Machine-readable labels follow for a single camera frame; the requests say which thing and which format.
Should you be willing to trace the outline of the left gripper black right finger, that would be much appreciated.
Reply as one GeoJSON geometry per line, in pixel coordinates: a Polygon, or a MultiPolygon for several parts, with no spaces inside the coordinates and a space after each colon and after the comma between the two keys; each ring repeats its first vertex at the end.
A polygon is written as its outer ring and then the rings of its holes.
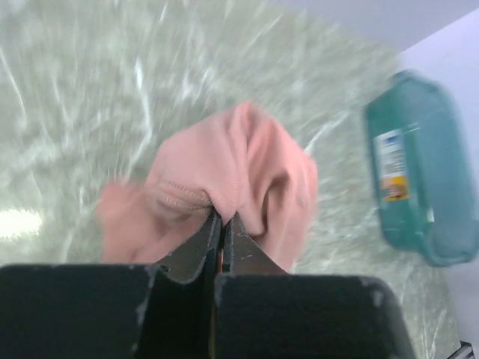
{"type": "Polygon", "coordinates": [[[225,227],[224,273],[252,275],[287,274],[247,234],[238,213],[225,227]]]}

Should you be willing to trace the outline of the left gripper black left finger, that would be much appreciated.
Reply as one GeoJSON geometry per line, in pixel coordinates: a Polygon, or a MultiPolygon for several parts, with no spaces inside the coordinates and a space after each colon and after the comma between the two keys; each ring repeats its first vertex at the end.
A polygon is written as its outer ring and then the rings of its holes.
{"type": "Polygon", "coordinates": [[[221,232],[221,217],[213,209],[197,232],[158,261],[158,266],[176,283],[196,281],[204,269],[208,253],[216,254],[221,232]]]}

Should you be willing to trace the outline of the pink t-shirt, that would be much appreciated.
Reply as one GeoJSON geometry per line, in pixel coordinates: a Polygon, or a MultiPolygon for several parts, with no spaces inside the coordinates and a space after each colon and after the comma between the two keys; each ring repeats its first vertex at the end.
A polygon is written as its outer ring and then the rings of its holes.
{"type": "Polygon", "coordinates": [[[239,216],[283,270],[298,259],[317,199],[317,166],[273,117],[250,102],[164,141],[144,182],[112,181],[97,215],[107,263],[154,263],[216,211],[239,216]]]}

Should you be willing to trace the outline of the teal translucent plastic basin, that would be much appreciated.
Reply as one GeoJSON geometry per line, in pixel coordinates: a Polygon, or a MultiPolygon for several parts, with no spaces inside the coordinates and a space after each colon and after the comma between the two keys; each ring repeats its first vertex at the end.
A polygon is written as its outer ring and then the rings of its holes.
{"type": "Polygon", "coordinates": [[[478,254],[478,197],[458,113],[436,82],[408,70],[364,111],[382,234],[431,266],[478,254]]]}

